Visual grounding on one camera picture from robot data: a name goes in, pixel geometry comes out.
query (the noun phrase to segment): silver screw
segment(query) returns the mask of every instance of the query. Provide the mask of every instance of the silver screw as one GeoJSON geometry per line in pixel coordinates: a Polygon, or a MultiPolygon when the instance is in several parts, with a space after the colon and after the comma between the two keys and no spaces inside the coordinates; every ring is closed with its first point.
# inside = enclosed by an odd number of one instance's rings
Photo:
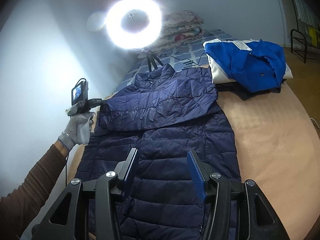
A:
{"type": "Polygon", "coordinates": [[[247,180],[247,184],[248,184],[250,187],[256,185],[256,183],[255,183],[252,179],[248,179],[248,180],[247,180]]]}
{"type": "Polygon", "coordinates": [[[220,179],[221,178],[221,174],[220,173],[212,173],[211,176],[214,178],[214,179],[220,179]]]}
{"type": "Polygon", "coordinates": [[[80,180],[79,179],[73,179],[72,181],[71,181],[71,184],[72,185],[77,185],[77,184],[79,184],[80,183],[80,180]]]}
{"type": "Polygon", "coordinates": [[[112,178],[112,177],[114,177],[116,175],[116,173],[114,172],[114,171],[108,171],[107,173],[106,173],[106,176],[108,177],[108,178],[112,178]]]}

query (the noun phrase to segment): hand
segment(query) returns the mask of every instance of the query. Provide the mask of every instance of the hand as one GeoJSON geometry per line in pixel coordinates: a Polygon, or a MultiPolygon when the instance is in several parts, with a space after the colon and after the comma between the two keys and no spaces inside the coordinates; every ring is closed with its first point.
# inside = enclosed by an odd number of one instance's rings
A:
{"type": "Polygon", "coordinates": [[[88,118],[90,118],[89,125],[90,131],[92,129],[94,112],[86,112],[83,114],[77,114],[71,117],[66,129],[58,137],[58,140],[64,145],[68,151],[71,151],[72,148],[78,143],[77,141],[77,127],[79,123],[86,123],[88,118]]]}

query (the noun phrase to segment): camera screen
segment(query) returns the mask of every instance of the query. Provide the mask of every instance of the camera screen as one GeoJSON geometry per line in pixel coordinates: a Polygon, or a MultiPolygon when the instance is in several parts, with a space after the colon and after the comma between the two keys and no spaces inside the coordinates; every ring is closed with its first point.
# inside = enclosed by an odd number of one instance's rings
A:
{"type": "Polygon", "coordinates": [[[81,84],[78,85],[74,90],[72,91],[73,100],[76,100],[81,95],[81,84]]]}

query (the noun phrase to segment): glowing white ring light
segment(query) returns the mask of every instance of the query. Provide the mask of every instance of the glowing white ring light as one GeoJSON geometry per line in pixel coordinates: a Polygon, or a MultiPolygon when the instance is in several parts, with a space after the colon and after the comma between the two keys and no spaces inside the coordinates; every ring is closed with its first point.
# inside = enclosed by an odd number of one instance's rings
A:
{"type": "Polygon", "coordinates": [[[161,12],[151,0],[122,0],[116,3],[106,17],[108,34],[112,41],[125,49],[143,48],[156,40],[161,30],[161,12]],[[121,28],[122,17],[130,10],[145,11],[149,25],[139,33],[128,33],[121,28]]]}

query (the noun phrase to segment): jacket sleeve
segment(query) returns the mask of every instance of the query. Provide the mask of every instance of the jacket sleeve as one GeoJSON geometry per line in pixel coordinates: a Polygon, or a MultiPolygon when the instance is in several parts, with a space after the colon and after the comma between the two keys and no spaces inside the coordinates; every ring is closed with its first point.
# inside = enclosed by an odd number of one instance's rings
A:
{"type": "Polygon", "coordinates": [[[22,185],[1,198],[0,212],[18,237],[38,215],[65,165],[65,158],[52,145],[33,166],[22,185]]]}

